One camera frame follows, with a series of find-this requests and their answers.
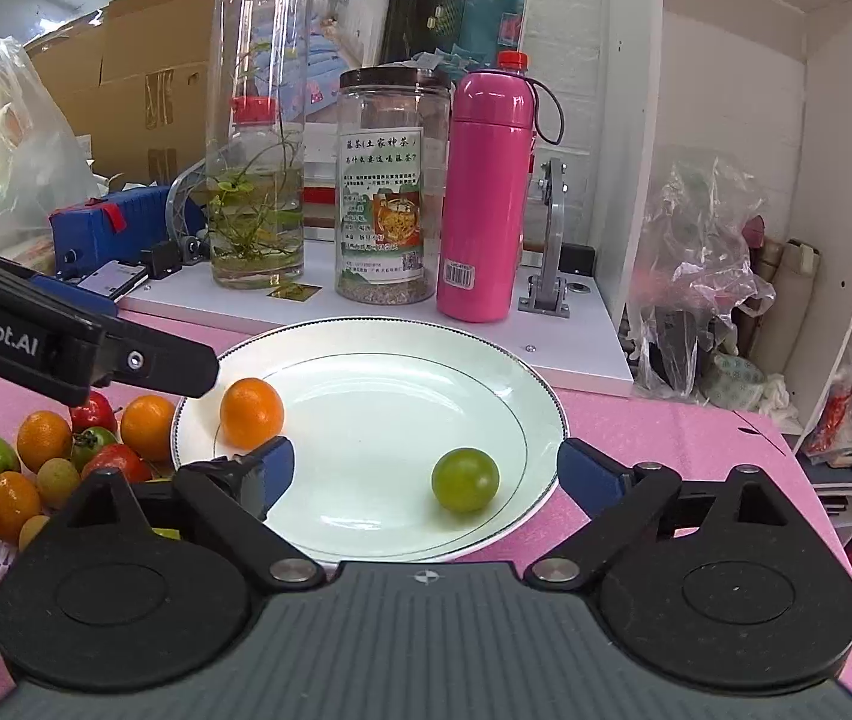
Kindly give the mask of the red apple back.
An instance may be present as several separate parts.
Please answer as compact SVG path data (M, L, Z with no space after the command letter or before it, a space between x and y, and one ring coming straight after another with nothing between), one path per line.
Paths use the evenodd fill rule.
M117 433L117 416L110 401L101 392L91 392L83 405L70 408L70 421L75 434L84 433L91 427Z

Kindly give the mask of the white shelf unit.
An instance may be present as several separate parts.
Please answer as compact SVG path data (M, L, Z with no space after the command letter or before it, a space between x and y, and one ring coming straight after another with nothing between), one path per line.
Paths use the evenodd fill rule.
M776 241L818 249L785 366L802 433L852 349L852 0L662 0L657 146L734 156Z

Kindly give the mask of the red apple front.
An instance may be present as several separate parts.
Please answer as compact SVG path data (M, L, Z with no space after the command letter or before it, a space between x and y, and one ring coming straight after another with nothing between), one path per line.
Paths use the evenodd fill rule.
M99 470L117 470L130 484L148 483L152 478L149 465L125 444L110 444L99 450L81 472L81 479L89 478Z

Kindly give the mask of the clear jar with label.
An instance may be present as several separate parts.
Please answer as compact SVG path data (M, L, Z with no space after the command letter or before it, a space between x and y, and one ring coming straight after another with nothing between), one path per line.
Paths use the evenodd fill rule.
M436 289L451 82L378 65L343 73L337 104L335 288L350 301L406 305Z

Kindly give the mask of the pink thermos bottle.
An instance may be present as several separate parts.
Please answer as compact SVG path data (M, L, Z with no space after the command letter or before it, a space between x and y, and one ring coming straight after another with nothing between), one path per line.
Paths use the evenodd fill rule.
M437 310L467 323L501 322L522 262L524 213L540 137L540 98L522 50L472 70L455 88L442 202Z

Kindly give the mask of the round green fruit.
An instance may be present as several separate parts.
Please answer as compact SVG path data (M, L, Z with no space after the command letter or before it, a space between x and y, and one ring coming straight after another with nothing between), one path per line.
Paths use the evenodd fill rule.
M446 511L474 514L491 504L499 489L499 468L488 454L460 447L440 457L431 473L434 497Z

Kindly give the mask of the orange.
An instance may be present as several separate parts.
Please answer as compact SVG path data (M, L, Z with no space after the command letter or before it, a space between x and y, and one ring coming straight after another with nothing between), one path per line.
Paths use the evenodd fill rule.
M0 473L0 539L19 541L24 523L42 514L42 500L32 481L18 472Z
M29 472L52 458L68 460L73 447L70 423L53 411L34 411L17 429L16 450Z
M169 465L174 405L159 395L141 395L120 415L120 437L143 460Z
M284 406L277 390L262 379L237 380L221 398L223 437L236 449L252 450L277 437L284 424Z

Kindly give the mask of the white ceramic plate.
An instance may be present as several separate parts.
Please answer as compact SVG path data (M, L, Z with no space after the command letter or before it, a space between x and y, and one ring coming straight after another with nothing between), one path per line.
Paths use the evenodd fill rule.
M265 522L327 566L446 562L506 538L556 488L568 437L551 387L497 344L435 323L344 317L278 328L224 351L216 387L175 411L175 465L234 454L221 400L260 379L284 406L293 483ZM496 496L472 515L444 511L431 489L451 450L481 450Z

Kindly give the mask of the plastic bottle with plant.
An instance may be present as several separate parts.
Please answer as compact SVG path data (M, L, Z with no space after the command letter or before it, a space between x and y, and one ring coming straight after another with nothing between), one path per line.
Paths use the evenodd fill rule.
M234 96L206 150L209 260L227 288L271 288L304 266L304 125L275 96Z

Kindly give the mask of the crumpled clear plastic bag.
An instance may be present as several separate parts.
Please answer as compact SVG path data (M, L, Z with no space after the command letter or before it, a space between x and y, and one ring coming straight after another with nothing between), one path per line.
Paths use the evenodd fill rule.
M664 400L691 400L712 356L735 343L740 307L773 307L755 273L745 229L761 218L757 179L728 154L667 145L652 160L626 316L636 383Z

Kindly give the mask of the small green persimmon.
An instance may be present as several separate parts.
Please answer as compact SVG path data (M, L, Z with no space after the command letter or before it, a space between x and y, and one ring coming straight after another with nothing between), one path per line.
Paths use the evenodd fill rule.
M91 426L76 434L73 438L70 460L78 472L82 472L85 466L101 452L117 442L117 436L107 427Z

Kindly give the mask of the tan longan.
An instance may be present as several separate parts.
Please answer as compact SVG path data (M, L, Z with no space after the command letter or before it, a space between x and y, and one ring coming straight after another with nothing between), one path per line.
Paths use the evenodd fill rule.
M32 543L32 540L42 532L42 528L49 523L49 520L50 517L48 515L39 514L28 518L26 522L22 523L21 530L19 530L19 538L17 539L17 549L24 551Z
M58 511L79 486L79 472L66 458L51 458L40 466L35 486L47 509Z

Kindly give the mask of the tall clear glass vase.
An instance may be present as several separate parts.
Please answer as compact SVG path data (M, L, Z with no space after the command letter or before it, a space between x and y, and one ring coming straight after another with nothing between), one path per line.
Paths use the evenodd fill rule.
M206 95L211 182L304 163L312 0L214 0Z

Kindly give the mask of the large green mango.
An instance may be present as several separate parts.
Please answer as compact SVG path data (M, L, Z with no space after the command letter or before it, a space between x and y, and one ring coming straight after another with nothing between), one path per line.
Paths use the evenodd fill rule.
M151 528L152 533L156 533L158 536L162 536L167 539L175 539L175 541L179 541L181 539L181 534L179 530L175 530L175 528Z

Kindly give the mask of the red apple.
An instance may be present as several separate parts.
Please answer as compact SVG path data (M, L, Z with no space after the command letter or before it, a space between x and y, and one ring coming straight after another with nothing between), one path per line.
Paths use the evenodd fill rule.
M117 470L130 484L148 483L152 478L149 465L125 444L110 444L99 450L81 472L81 479L89 478L99 470Z
M70 408L70 421L75 434L84 433L91 427L117 433L117 416L110 401L101 392L91 392L83 405Z

